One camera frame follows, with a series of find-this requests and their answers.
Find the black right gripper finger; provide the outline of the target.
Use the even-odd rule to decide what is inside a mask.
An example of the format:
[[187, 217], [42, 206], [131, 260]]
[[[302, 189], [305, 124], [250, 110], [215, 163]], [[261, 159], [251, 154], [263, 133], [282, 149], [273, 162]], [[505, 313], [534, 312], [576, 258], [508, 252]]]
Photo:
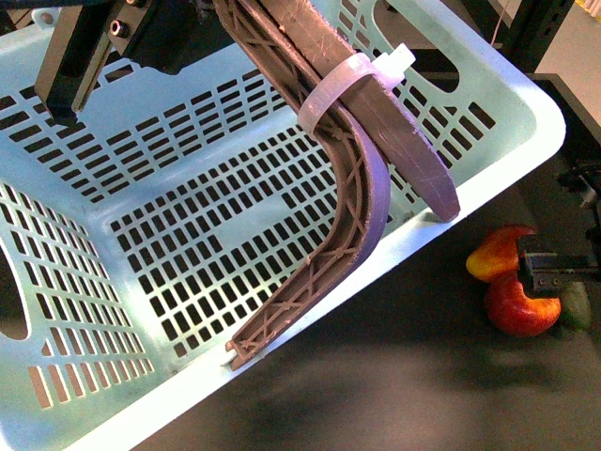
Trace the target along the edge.
[[532, 299], [555, 298], [570, 283], [599, 280], [600, 240], [593, 239], [592, 248], [591, 255], [558, 254], [537, 235], [519, 237], [517, 279], [525, 294]]

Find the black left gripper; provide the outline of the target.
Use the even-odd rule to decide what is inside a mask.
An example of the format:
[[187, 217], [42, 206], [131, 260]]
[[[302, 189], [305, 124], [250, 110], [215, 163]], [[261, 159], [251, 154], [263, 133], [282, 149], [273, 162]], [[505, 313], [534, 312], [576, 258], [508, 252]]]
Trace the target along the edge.
[[72, 126], [108, 55], [177, 75], [233, 44], [211, 1], [102, 1], [64, 6], [34, 90], [54, 123]]

